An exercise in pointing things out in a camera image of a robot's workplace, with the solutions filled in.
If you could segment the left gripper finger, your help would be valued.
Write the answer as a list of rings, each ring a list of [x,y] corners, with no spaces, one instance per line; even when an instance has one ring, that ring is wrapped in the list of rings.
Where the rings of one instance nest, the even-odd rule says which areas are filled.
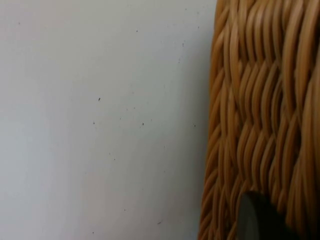
[[[238,240],[291,240],[283,217],[271,202],[256,191],[247,191],[240,198],[236,237]]]

